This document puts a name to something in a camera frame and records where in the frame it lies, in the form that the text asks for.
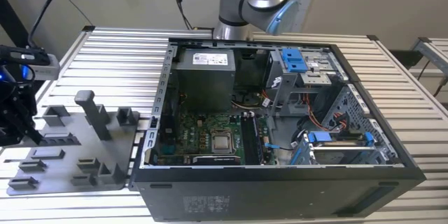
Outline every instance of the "black cable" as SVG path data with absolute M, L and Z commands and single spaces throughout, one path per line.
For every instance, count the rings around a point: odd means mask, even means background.
M 438 85 L 437 90 L 435 90 L 435 92 L 434 92 L 433 95 L 431 95 L 433 97 L 435 97 L 437 94 L 439 93 L 441 87 L 442 87 L 442 85 Z
M 178 8 L 179 14 L 182 15 L 182 19 L 183 19 L 183 23 L 185 23 L 186 29 L 190 30 L 193 27 L 190 26 L 187 18 L 185 17 L 182 6 L 181 6 L 178 0 L 175 0 L 175 4 L 177 4 L 177 8 Z
M 9 98 L 9 96 L 11 96 L 14 90 L 15 90 L 15 85 L 11 85 L 11 89 L 10 89 L 10 92 L 1 98 L 0 100 L 0 104 Z
M 27 45 L 29 45 L 31 48 L 35 47 L 35 44 L 33 43 L 33 36 L 34 36 L 35 28 L 37 28 L 37 25 L 38 25 L 38 23 L 39 23 L 41 17 L 43 16 L 45 10 L 46 10 L 46 8 L 47 8 L 50 2 L 51 2 L 51 0 L 46 0 L 46 1 L 45 1 L 43 6 L 42 6 L 42 8 L 41 8 L 41 10 L 39 10 L 38 17 L 37 17 L 37 19 L 35 19 L 35 22 L 34 22 L 33 27 L 31 27 L 31 29 L 30 29 L 30 32 L 29 32 L 29 34 L 27 34 Z
M 278 149 L 285 150 L 285 151 L 293 151 L 294 150 L 294 149 L 282 148 L 279 146 L 278 146 Z
M 419 74 L 418 74 L 417 80 L 419 80 L 419 77 L 421 77 L 421 75 L 422 75 L 422 72 L 423 72 L 425 69 L 426 69 L 426 66 L 429 65 L 429 62 L 430 62 L 430 61 L 427 60 L 425 66 L 423 66 L 422 69 L 421 69 L 421 72 L 419 72 Z
M 7 84 L 11 84 L 11 85 L 25 85 L 25 84 L 30 84 L 30 83 L 33 83 L 34 82 L 34 79 L 35 79 L 35 72 L 34 72 L 34 69 L 31 68 L 31 67 L 29 67 L 29 65 L 27 64 L 19 64 L 19 65 L 22 65 L 23 67 L 26 67 L 27 69 L 29 69 L 29 71 L 30 71 L 30 74 L 31 74 L 31 76 L 30 76 L 30 79 L 29 80 L 23 80 L 23 81 L 15 81 L 15 82 L 10 82 L 10 81 L 1 81 L 1 82 L 3 82 L 3 83 L 7 83 Z
M 74 8 L 77 9 L 77 11 L 81 13 L 81 15 L 83 16 L 83 18 L 86 19 L 86 21 L 89 22 L 90 26 L 93 26 L 91 21 L 89 20 L 89 18 L 85 16 L 83 12 L 81 11 L 81 9 L 77 7 L 77 5 L 73 3 L 71 0 L 67 0 L 70 2 L 70 4 L 74 6 Z

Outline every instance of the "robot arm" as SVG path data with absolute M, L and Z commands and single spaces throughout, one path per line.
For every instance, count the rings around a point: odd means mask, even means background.
M 297 0 L 219 0 L 213 38 L 250 39 L 247 24 L 278 35 L 289 31 L 297 11 Z

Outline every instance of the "metal slotted tabletop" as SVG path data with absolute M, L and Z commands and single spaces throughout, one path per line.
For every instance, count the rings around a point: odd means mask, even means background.
M 69 112 L 79 111 L 73 103 L 75 92 L 93 90 L 94 101 L 103 104 L 106 110 L 130 106 L 141 113 L 137 143 L 147 127 L 169 37 L 209 38 L 210 32 L 118 28 L 82 31 L 61 60 L 58 81 L 45 82 L 37 93 L 37 116 L 50 104 L 65 105 Z M 251 223 L 448 223 L 448 112 L 382 44 L 366 36 L 314 34 L 271 37 L 254 33 L 254 40 L 337 44 L 427 180 L 365 219 Z M 35 124 L 37 128 L 42 127 L 42 120 L 37 119 Z M 0 156 L 0 220 L 45 224 L 153 222 L 138 193 L 126 189 L 9 197 L 5 192 L 7 180 L 14 176 L 17 160 L 25 157 L 27 150 L 5 149 Z

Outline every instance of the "printed label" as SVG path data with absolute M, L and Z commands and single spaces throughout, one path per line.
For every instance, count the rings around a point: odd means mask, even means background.
M 183 196 L 183 210 L 195 212 L 226 212 L 230 196 Z
M 314 63 L 314 62 L 307 62 L 307 65 L 311 66 L 313 68 L 317 68 L 317 67 L 318 67 L 318 64 Z
M 193 54 L 193 65 L 227 65 L 226 54 Z
M 261 103 L 261 105 L 263 107 L 267 107 L 269 106 L 269 102 L 270 102 L 270 100 L 267 98 L 265 98 L 263 101 L 262 101 L 262 103 Z

